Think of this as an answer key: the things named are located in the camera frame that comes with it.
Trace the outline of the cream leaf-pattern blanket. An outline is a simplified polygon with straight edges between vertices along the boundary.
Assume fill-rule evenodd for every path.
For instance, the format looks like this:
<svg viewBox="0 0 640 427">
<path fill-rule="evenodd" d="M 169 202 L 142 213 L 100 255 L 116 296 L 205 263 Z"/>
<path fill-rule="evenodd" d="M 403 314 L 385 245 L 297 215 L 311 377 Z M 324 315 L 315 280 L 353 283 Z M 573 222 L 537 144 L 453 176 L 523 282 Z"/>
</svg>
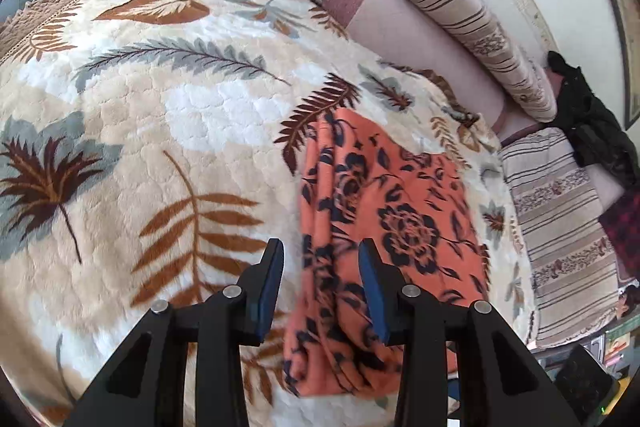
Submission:
<svg viewBox="0 0 640 427">
<path fill-rule="evenodd" d="M 302 293 L 310 124 L 347 108 L 457 167 L 488 249 L 487 299 L 537 335 L 530 264 L 485 121 L 448 81 L 362 46 L 309 0 L 34 0 L 1 28 L 1 366 L 43 426 L 66 421 L 156 300 L 198 305 L 284 246 L 266 340 L 241 351 L 254 426 L 385 426 L 397 390 L 283 384 Z"/>
</svg>

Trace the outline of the red black plaid cloth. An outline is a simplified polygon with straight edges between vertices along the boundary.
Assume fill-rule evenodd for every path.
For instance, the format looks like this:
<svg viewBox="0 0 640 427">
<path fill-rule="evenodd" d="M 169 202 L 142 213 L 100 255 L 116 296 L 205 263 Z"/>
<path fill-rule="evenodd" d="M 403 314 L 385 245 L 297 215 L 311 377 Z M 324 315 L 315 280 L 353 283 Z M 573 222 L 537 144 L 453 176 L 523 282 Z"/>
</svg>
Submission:
<svg viewBox="0 0 640 427">
<path fill-rule="evenodd" d="M 635 279 L 640 269 L 640 193 L 639 187 L 626 191 L 599 218 L 615 254 Z"/>
</svg>

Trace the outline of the striped floral side pillow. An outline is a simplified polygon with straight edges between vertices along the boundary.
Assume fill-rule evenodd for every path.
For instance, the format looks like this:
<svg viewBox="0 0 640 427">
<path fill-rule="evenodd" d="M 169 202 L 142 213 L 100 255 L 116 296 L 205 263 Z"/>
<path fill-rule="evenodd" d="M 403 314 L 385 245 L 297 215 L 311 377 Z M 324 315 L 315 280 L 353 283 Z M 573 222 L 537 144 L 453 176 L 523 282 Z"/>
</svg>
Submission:
<svg viewBox="0 0 640 427">
<path fill-rule="evenodd" d="M 532 269 L 536 345 L 558 347 L 597 332 L 615 315 L 618 280 L 589 173 L 556 128 L 503 147 L 500 157 Z"/>
</svg>

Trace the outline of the striped floral long pillow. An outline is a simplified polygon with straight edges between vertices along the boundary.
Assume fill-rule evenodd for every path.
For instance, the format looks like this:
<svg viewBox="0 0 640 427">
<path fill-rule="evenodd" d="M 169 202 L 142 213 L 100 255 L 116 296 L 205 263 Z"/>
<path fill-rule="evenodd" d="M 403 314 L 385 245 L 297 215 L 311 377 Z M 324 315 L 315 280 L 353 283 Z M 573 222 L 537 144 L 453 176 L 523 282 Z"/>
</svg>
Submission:
<svg viewBox="0 0 640 427">
<path fill-rule="evenodd" d="M 558 109 L 547 74 L 483 0 L 409 1 L 477 58 L 529 117 L 539 122 L 555 118 Z"/>
</svg>

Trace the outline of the orange black floral garment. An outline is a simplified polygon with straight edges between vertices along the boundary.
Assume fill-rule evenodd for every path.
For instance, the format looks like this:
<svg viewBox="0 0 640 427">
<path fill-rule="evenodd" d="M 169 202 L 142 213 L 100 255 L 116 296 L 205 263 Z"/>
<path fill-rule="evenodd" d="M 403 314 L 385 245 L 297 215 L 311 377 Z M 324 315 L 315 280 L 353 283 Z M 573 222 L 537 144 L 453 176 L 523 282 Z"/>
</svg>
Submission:
<svg viewBox="0 0 640 427">
<path fill-rule="evenodd" d="M 283 384 L 299 397 L 397 390 L 402 350 L 376 337 L 358 267 L 372 239 L 407 283 L 466 307 L 488 294 L 488 249 L 457 167 L 413 154 L 373 121 L 327 110 L 307 130 L 299 197 L 302 293 L 286 326 Z"/>
</svg>

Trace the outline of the black garment pile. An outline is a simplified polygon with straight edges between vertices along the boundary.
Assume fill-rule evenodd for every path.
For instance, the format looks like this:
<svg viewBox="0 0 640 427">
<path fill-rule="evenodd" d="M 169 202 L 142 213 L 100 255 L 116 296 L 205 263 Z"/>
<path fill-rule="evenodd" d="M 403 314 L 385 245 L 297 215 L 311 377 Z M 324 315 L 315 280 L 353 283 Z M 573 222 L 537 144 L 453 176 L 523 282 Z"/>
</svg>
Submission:
<svg viewBox="0 0 640 427">
<path fill-rule="evenodd" d="M 638 153 L 614 114 L 591 91 L 579 67 L 558 52 L 549 51 L 547 58 L 551 72 L 562 77 L 558 113 L 550 126 L 565 134 L 577 165 L 600 165 L 622 187 L 637 186 Z"/>
</svg>

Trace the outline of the pink quilted bed sheet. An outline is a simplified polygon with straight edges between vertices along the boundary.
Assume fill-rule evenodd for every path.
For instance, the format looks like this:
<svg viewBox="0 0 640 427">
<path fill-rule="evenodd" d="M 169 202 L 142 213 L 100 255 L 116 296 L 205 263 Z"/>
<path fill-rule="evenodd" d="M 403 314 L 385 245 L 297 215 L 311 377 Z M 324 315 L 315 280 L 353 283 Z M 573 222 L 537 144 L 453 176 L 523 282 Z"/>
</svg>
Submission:
<svg viewBox="0 0 640 427">
<path fill-rule="evenodd" d="M 483 115 L 508 145 L 541 128 L 477 59 L 408 0 L 322 0 L 348 34 L 383 60 L 444 77 L 457 100 Z"/>
</svg>

